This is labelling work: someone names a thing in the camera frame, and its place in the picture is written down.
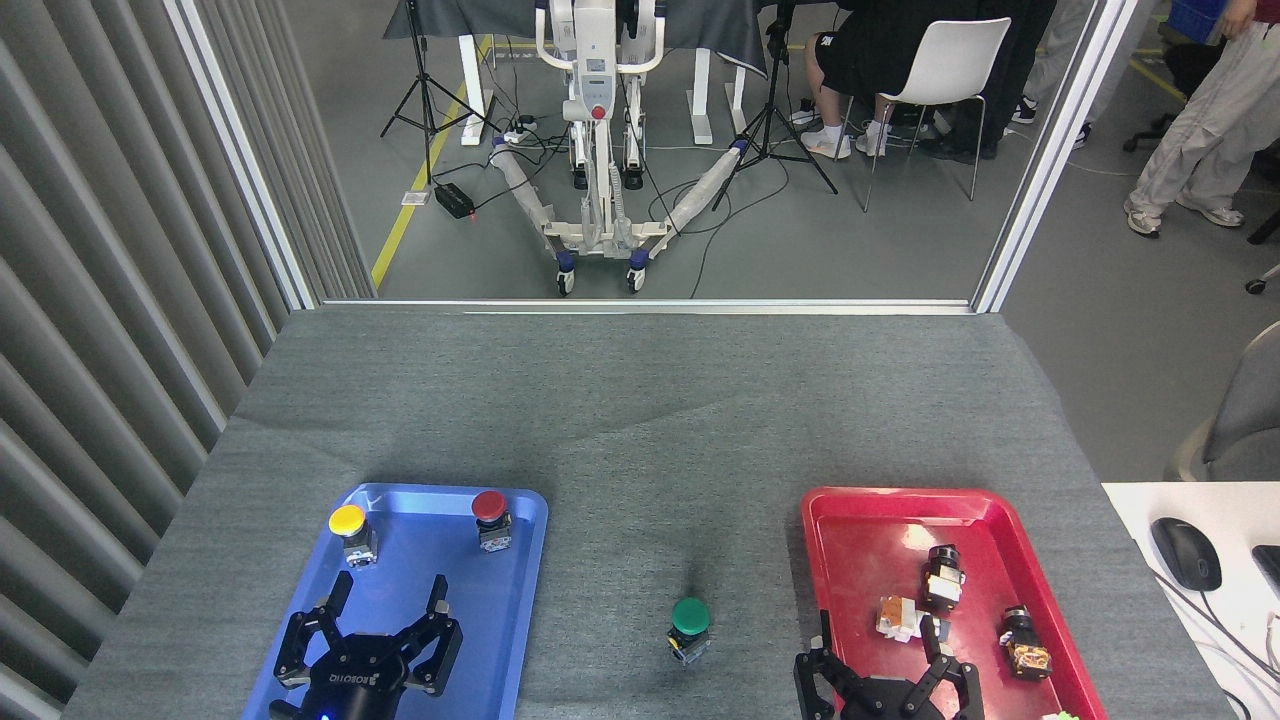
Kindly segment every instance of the white robot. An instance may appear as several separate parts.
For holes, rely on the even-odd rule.
[[[516,163],[506,141],[495,137],[492,163],[502,170],[516,201],[529,215],[547,247],[557,260],[556,284],[561,295],[573,291],[575,255],[603,255],[627,259],[627,288],[639,292],[645,268],[671,238],[714,196],[733,170],[746,147],[736,141],[710,170],[672,210],[664,222],[632,223],[623,211],[622,188],[641,186],[644,115],[640,88],[645,73],[658,67],[666,36],[666,0],[621,0],[632,12],[622,18],[626,27],[618,44],[616,0],[536,0],[535,45],[549,65],[567,73],[568,100],[564,119],[571,124],[571,160],[575,186],[586,190],[581,202],[581,222],[554,219],[553,209],[543,205]],[[552,17],[556,55],[545,47],[547,13]],[[625,77],[625,167],[613,159],[609,120],[616,113],[618,78]]]

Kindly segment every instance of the desk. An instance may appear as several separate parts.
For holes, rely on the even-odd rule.
[[[840,484],[1002,495],[1111,717],[1231,717],[998,315],[358,305],[289,319],[64,717],[237,717],[361,482],[547,498],[521,720],[794,717],[799,503]],[[687,670],[663,639],[686,592],[714,643]]]
[[[1222,562],[1222,587],[1206,593],[1208,601],[1224,625],[1231,628],[1254,655],[1266,657],[1267,616],[1280,612],[1280,597],[1267,584],[1251,552],[1256,544],[1280,544],[1280,525],[1275,520],[1280,483],[1107,483],[1102,487],[1138,543],[1143,560],[1166,578],[1169,573],[1151,538],[1151,523],[1157,518],[1179,518],[1208,537]],[[1199,593],[1180,589],[1199,605]],[[1244,655],[1185,603],[1175,597],[1169,597],[1169,602],[1219,684],[1244,701],[1254,720],[1280,719],[1280,696],[1261,689],[1258,682],[1252,682],[1228,660],[1235,657],[1248,665]]]

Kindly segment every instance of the white pants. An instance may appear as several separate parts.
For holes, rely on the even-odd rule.
[[[1252,23],[1192,95],[1129,193],[1134,210],[1170,202],[1230,208],[1253,154],[1280,137],[1280,23]]]
[[[1147,31],[1147,22],[1151,19],[1151,12],[1156,8],[1157,1],[1137,0],[1137,8],[1133,10],[1129,27],[1120,38],[1120,46],[1116,47],[1116,54],[1111,59],[1107,74],[1102,77],[1102,85],[1098,86],[1098,94],[1093,96],[1093,104],[1089,105],[1089,114],[1085,115],[1084,122],[1092,123],[1106,111],[1111,97],[1116,94],[1116,88],[1120,87],[1120,79],[1124,77],[1125,69],[1129,68],[1129,59],[1133,56],[1134,50],[1138,49],[1138,44],[1142,42],[1142,36]],[[1071,54],[1075,53],[1075,45],[1080,40],[1080,33],[1084,32],[1084,24],[1089,19],[1091,10],[1093,10],[1093,0],[1065,0],[1059,3],[1057,14],[1053,15],[1053,20],[1048,26],[1048,29],[1044,31],[1044,38],[1042,40],[1044,54],[1036,59],[1032,74],[1027,76],[1023,95],[1036,101],[1052,99],[1053,91],[1066,76],[1068,65],[1071,64]]]

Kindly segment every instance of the white desk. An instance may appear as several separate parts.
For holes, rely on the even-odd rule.
[[[1251,652],[1266,659],[1267,621],[1272,612],[1280,614],[1280,597],[1253,561],[1252,550],[1256,544],[1280,544],[1280,521],[1275,518],[1275,510],[1280,507],[1280,483],[1162,482],[1103,483],[1102,487],[1147,565],[1170,580],[1172,578],[1151,537],[1151,523],[1172,516],[1190,523],[1208,537],[1222,562],[1222,587],[1206,596],[1222,624]],[[1201,605],[1199,593],[1178,587],[1184,596]],[[1166,588],[1165,593],[1167,597],[1170,591]],[[1277,683],[1266,679],[1231,641],[1185,603],[1175,597],[1169,597],[1169,602],[1222,689],[1248,705],[1254,720],[1280,720]],[[1126,611],[1140,612],[1142,609]],[[1268,692],[1267,687],[1275,692]]]

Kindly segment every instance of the table leg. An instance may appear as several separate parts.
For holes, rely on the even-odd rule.
[[[712,51],[694,50],[694,88],[689,97],[689,119],[694,126],[694,145],[712,143],[712,120],[707,117],[707,86],[710,83]]]
[[[746,85],[746,68],[737,65],[733,82],[724,83],[724,96],[728,97],[728,114],[733,118],[733,132],[742,135],[746,129],[746,114],[742,113],[742,86]]]
[[[480,113],[489,113],[489,104],[493,102],[493,90],[480,86],[480,65],[476,61],[475,36],[463,35],[458,37],[458,51],[462,54],[462,77],[466,81],[466,101]],[[480,136],[484,135],[484,119],[471,115],[462,124],[462,145],[480,145]]]

